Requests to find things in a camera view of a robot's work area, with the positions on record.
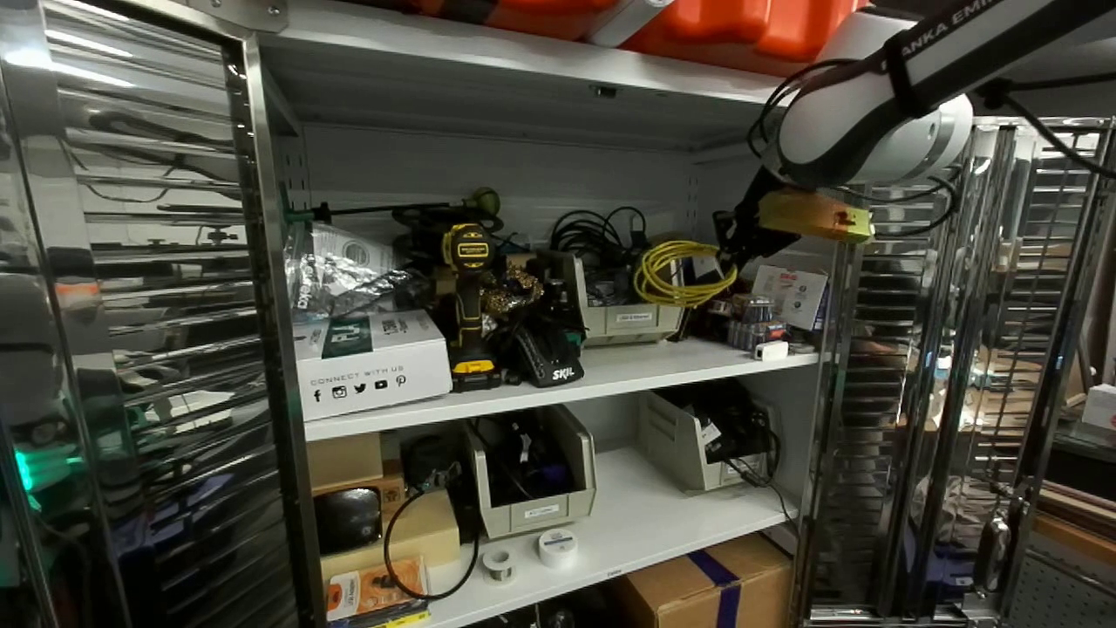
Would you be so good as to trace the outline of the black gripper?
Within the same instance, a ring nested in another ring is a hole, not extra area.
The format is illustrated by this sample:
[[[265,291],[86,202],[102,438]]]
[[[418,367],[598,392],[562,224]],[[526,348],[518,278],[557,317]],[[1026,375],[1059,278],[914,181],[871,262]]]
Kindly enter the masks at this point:
[[[771,173],[755,173],[746,184],[746,197],[733,211],[710,212],[720,262],[746,269],[753,258],[771,258],[791,245],[788,234],[768,232],[761,224],[761,201],[777,190],[781,181]]]

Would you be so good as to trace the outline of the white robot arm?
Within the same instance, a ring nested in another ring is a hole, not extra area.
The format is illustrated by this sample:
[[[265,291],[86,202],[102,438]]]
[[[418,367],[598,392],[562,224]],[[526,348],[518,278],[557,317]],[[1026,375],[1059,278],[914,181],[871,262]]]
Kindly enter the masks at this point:
[[[970,142],[970,96],[1005,106],[1012,68],[1112,19],[1116,0],[946,0],[920,21],[857,19],[753,117],[761,173],[714,217],[717,255],[746,266],[788,247],[791,234],[761,224],[777,197],[933,177]]]

